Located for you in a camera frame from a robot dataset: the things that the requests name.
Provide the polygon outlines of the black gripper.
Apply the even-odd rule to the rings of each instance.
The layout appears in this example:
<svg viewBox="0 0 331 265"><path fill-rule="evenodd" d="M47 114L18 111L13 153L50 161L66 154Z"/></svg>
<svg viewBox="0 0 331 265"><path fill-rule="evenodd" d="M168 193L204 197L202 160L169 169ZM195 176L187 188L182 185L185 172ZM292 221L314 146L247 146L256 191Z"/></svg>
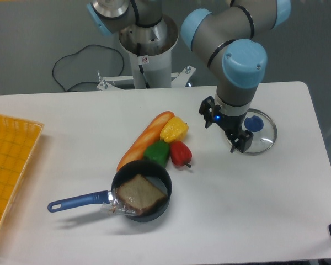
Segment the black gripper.
<svg viewBox="0 0 331 265"><path fill-rule="evenodd" d="M231 153L235 150L245 153L251 147L254 135L251 131L242 129L246 112L235 116L224 114L221 112L220 105L215 104L214 98L208 96L201 102L199 114L204 118L205 128L214 122L225 132L232 145Z"/></svg>

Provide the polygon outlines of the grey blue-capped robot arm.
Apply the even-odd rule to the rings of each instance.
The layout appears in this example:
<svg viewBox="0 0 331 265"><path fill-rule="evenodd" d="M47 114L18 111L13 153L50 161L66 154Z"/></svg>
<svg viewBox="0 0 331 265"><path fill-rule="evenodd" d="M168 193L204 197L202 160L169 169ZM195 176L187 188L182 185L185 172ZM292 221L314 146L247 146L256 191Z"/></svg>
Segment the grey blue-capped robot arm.
<svg viewBox="0 0 331 265"><path fill-rule="evenodd" d="M219 81L216 94L200 105L206 126L218 125L232 151L262 153L274 144L276 125L250 107L268 61L253 38L286 21L290 1L230 1L219 14L196 9L181 27L163 13L161 1L91 1L87 10L103 35L118 35L135 88L174 83L171 52L182 39Z"/></svg>

